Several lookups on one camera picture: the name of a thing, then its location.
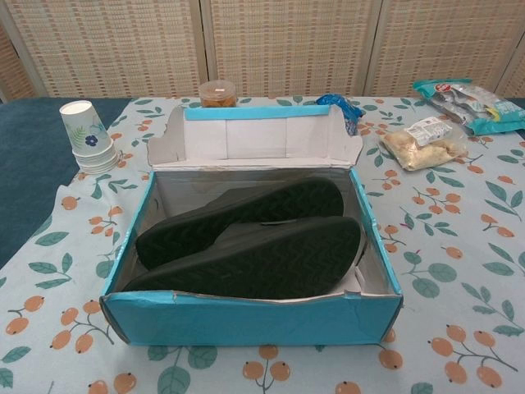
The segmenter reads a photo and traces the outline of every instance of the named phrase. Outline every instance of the food package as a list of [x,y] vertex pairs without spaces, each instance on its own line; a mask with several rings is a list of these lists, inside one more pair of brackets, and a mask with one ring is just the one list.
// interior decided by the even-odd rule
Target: food package
[[210,80],[199,86],[200,103],[203,108],[235,107],[235,85],[228,80]]
[[428,117],[402,131],[381,136],[402,168],[409,171],[439,166],[467,153],[465,133],[436,117]]
[[419,80],[413,87],[453,121],[487,135],[525,128],[525,109],[492,92],[471,84],[472,80]]

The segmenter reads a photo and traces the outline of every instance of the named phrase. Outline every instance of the blue carpet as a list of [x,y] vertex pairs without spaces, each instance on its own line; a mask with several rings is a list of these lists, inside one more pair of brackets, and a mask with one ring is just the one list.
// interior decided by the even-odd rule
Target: blue carpet
[[[58,109],[78,98],[0,104],[0,268],[53,210],[57,187],[79,171]],[[87,98],[105,127],[128,98]]]

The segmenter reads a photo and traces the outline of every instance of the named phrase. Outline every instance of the plastic container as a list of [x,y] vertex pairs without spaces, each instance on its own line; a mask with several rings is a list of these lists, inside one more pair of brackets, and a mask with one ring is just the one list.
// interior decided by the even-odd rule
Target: plastic container
[[228,80],[210,80],[199,86],[200,103],[204,108],[235,107],[235,85]]

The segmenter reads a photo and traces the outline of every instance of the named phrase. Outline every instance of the woven screen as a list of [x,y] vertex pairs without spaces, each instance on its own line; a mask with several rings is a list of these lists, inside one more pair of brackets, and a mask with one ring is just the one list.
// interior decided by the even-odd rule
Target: woven screen
[[209,1],[218,77],[242,95],[363,92],[376,0]]
[[35,96],[33,85],[5,30],[0,25],[0,89],[7,100]]
[[197,94],[192,0],[7,0],[50,96]]
[[502,97],[525,97],[525,37],[513,55],[497,93]]
[[413,95],[418,79],[494,90],[525,26],[523,0],[385,0],[365,95]]

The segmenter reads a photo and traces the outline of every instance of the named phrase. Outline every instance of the cardboard box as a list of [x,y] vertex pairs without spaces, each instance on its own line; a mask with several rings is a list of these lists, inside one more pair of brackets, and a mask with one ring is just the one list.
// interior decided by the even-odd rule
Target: cardboard box
[[[348,136],[337,107],[176,108],[167,132],[151,139],[147,194],[100,298],[117,334],[134,345],[349,345],[378,343],[403,296],[357,172],[363,146]],[[332,179],[345,216],[362,223],[363,257],[329,294],[248,300],[183,291],[120,289],[144,272],[138,234],[166,217],[201,207],[231,188],[305,176]]]

